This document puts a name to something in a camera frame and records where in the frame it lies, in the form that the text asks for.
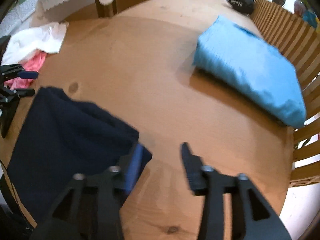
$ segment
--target white floor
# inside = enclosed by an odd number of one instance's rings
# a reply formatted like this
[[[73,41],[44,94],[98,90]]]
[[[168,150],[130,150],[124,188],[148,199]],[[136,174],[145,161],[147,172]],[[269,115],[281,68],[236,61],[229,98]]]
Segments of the white floor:
[[[289,11],[293,11],[294,1],[295,0],[286,0],[284,7]],[[34,10],[35,2],[36,0],[27,0],[22,6]],[[32,17],[29,17],[27,20],[25,20],[23,16],[22,18],[21,15],[19,16],[19,9],[18,11],[12,11],[12,15],[9,15],[8,19],[0,25],[0,36],[28,28],[29,26],[41,25],[50,21],[61,21],[73,12],[92,3],[94,3],[94,0],[70,0],[59,5],[57,8],[51,9],[49,13],[45,14],[45,17],[43,15],[33,14]],[[297,240],[301,236],[320,209],[319,196],[320,183],[289,188],[280,218],[292,236],[292,240]]]

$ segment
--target wooden chair leg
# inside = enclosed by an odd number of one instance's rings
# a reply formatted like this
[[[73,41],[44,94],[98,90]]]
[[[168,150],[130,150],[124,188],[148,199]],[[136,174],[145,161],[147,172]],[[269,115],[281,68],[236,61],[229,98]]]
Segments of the wooden chair leg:
[[[105,17],[104,7],[99,0],[95,0],[98,17]]]

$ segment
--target blue folded cloth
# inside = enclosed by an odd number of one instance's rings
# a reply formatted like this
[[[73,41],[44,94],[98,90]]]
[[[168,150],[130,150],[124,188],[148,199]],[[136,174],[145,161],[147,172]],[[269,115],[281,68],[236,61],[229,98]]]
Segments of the blue folded cloth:
[[[194,65],[206,70],[284,124],[301,128],[306,108],[294,66],[277,48],[223,16],[198,38]]]

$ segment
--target table surface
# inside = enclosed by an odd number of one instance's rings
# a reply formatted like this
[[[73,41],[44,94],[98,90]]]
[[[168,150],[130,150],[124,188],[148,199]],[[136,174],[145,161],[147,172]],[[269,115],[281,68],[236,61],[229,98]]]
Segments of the table surface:
[[[126,239],[196,239],[203,198],[188,189],[182,142],[222,173],[246,173],[278,214],[282,209],[292,130],[192,65],[198,36],[219,14],[259,35],[249,18],[223,0],[150,0],[112,19],[70,22],[61,52],[46,59],[33,84],[95,102],[135,127],[153,153],[121,209]],[[5,165],[31,103],[21,100],[7,137],[0,140]],[[225,239],[230,239],[225,199]],[[170,226],[178,231],[167,234]]]

